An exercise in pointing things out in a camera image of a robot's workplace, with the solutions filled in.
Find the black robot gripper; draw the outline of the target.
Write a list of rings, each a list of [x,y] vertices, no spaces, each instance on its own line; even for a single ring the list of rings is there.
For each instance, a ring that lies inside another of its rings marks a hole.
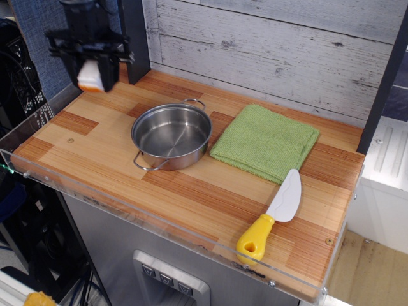
[[[118,14],[104,1],[60,1],[67,28],[45,33],[50,54],[60,57],[74,86],[86,59],[98,59],[98,68],[105,92],[119,80],[119,62],[134,59],[129,38],[110,28],[109,17]]]

